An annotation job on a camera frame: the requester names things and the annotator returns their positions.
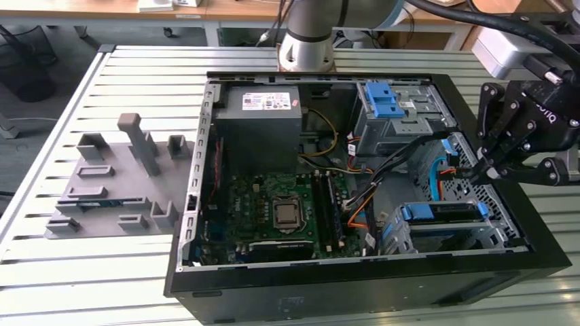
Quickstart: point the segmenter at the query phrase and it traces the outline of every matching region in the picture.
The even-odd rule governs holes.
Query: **power supply label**
[[[246,93],[243,110],[291,110],[290,93]]]

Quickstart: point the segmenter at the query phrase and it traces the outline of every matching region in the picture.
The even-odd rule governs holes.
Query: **aluminum slotted table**
[[[448,74],[474,111],[482,83],[495,80],[468,52],[339,50],[336,67],[340,72]],[[198,324],[178,301],[163,297],[171,235],[46,240],[44,226],[80,157],[75,144],[83,132],[100,132],[108,142],[127,142],[118,117],[135,112],[156,141],[176,131],[194,140],[206,72],[275,69],[275,51],[260,48],[118,46],[98,53],[0,219],[0,324]],[[276,325],[578,325],[580,187],[524,189],[574,267],[472,306]]]

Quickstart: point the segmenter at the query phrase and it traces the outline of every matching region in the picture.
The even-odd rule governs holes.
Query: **motherboard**
[[[360,256],[340,212],[348,196],[342,173],[232,176],[227,218],[208,226],[224,243],[212,246],[212,263]]]

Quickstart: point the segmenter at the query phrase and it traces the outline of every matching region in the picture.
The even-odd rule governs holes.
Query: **ram slot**
[[[332,217],[332,225],[335,228],[336,235],[336,244],[339,248],[344,247],[344,233],[343,233],[343,225],[342,225],[342,206],[339,204],[339,199],[335,197],[336,195],[336,186],[332,182],[332,176],[327,175],[327,186],[330,191],[330,203],[331,203],[331,217]]]
[[[332,189],[330,188],[328,183],[328,176],[322,175],[320,176],[320,182],[322,182],[322,193],[323,193],[323,205],[324,205],[324,220],[327,222],[327,229],[330,230],[330,240],[334,249],[339,247],[339,235],[336,234],[336,228],[335,228],[335,219],[332,217],[332,197],[335,196],[332,193]]]
[[[312,201],[315,203],[316,227],[319,229],[319,245],[320,250],[332,252],[332,225],[327,218],[327,203],[324,192],[324,182],[320,175],[312,175],[310,178],[312,185]]]

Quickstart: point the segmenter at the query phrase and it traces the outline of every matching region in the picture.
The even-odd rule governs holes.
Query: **trash bin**
[[[0,44],[0,82],[24,102],[39,102],[55,93],[55,84],[26,45]]]
[[[30,26],[4,26],[4,28],[4,30],[0,30],[0,34],[7,42],[14,43],[19,41],[23,43],[30,48],[30,53],[38,58],[42,65],[47,67],[56,62],[58,56],[40,26],[32,28]]]

